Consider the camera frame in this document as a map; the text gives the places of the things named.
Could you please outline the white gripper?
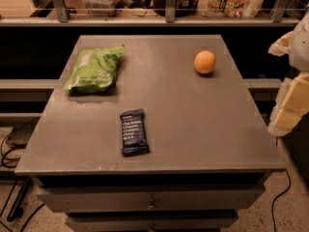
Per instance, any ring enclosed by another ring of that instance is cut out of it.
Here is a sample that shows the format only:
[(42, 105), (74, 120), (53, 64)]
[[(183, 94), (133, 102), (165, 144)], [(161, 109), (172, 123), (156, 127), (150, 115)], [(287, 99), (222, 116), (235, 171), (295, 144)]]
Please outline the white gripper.
[[(274, 56), (288, 54), (292, 34), (288, 32), (283, 35), (269, 47), (268, 52)], [(286, 77), (275, 102), (267, 129), (273, 136), (285, 136), (309, 112), (309, 73), (301, 72), (294, 79)]]

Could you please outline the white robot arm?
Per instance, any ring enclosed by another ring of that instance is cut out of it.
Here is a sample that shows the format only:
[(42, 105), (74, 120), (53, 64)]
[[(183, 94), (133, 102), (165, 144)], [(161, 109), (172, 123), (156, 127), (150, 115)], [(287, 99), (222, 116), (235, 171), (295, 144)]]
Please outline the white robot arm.
[(268, 52), (275, 56), (287, 54), (290, 66), (299, 71), (297, 77), (286, 77), (281, 83), (267, 127), (271, 135), (285, 136), (309, 112), (309, 14)]

